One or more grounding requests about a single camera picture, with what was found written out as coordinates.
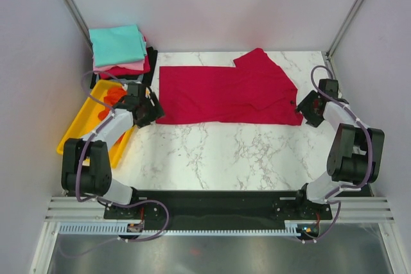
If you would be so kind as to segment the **yellow plastic tray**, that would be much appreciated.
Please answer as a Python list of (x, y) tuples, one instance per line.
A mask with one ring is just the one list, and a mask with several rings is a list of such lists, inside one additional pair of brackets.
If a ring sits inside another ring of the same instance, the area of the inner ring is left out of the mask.
[(57, 153), (64, 153), (64, 144), (68, 139), (86, 141), (90, 135), (94, 135), (93, 141), (107, 143), (110, 166), (116, 168), (134, 128), (143, 125), (134, 119), (133, 112), (129, 108), (115, 108), (114, 105), (108, 104), (106, 97), (110, 96), (115, 88), (122, 89), (127, 96), (137, 96), (139, 91), (133, 90), (135, 86), (143, 88), (141, 91), (143, 98), (138, 103), (133, 103), (132, 108), (141, 108), (144, 100), (148, 102), (149, 107), (153, 107), (155, 94), (146, 85), (131, 82), (121, 85), (114, 81), (98, 81), (57, 146)]

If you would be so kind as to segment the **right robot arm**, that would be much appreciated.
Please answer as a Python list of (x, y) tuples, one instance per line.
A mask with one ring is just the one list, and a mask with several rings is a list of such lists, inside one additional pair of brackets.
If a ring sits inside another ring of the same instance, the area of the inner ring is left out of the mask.
[(379, 174), (385, 134), (359, 120), (338, 90), (336, 80), (321, 79), (297, 106), (308, 125), (316, 128), (326, 121), (335, 130), (325, 172), (297, 191), (296, 205), (304, 218), (328, 211), (337, 195), (359, 191)]

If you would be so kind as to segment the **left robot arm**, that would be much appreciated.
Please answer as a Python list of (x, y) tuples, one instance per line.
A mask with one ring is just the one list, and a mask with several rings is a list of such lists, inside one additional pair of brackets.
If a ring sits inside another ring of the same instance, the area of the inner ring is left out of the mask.
[(164, 116), (155, 92), (143, 83), (128, 83), (113, 105), (93, 96), (108, 114), (89, 133), (64, 143), (61, 184), (77, 202), (95, 199), (120, 209), (140, 207), (137, 190), (113, 179), (109, 151), (130, 129), (143, 128)]

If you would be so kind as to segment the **crimson red t-shirt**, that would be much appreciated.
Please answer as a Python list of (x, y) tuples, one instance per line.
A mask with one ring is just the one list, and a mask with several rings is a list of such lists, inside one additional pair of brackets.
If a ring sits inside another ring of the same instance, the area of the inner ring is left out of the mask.
[(159, 124), (207, 122), (299, 126), (298, 89), (261, 49), (235, 59), (234, 66), (162, 66)]

